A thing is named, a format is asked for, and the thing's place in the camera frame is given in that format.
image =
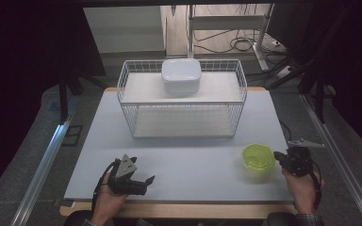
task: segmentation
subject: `plaid sleeve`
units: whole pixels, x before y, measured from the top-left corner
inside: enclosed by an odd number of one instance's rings
[[[297,214],[296,219],[298,220],[299,226],[324,226],[322,218],[317,215]]]

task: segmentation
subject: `white plastic container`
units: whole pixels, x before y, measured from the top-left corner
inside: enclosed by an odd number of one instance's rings
[[[161,78],[164,90],[170,94],[197,92],[201,76],[201,65],[194,58],[167,59],[162,65]]]

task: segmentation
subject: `wire rack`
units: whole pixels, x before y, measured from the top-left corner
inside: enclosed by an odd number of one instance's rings
[[[117,94],[133,137],[233,137],[246,100],[246,80],[237,59],[199,60],[200,90],[195,97],[169,97],[158,83],[164,60],[127,60]],[[151,98],[149,90],[158,93]],[[137,101],[129,101],[129,96]]]

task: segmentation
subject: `person's left hand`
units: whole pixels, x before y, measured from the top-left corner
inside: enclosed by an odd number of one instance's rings
[[[91,221],[98,226],[103,226],[113,218],[122,207],[127,194],[115,194],[107,185],[109,173],[105,176],[96,199],[95,209]]]

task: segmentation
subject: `table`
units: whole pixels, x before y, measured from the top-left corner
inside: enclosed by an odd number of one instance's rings
[[[255,126],[259,121],[262,129]],[[266,90],[248,91],[234,138],[133,139],[115,89],[107,89],[64,197],[79,202],[73,207],[62,206],[60,213],[67,216],[75,210],[91,209],[88,200],[95,179],[124,153],[138,158],[140,172],[136,171],[134,180],[153,174],[156,179],[145,196],[128,198],[119,217],[266,218],[270,212],[294,212],[278,165],[260,178],[244,168],[241,150],[253,142],[280,152],[288,147]]]

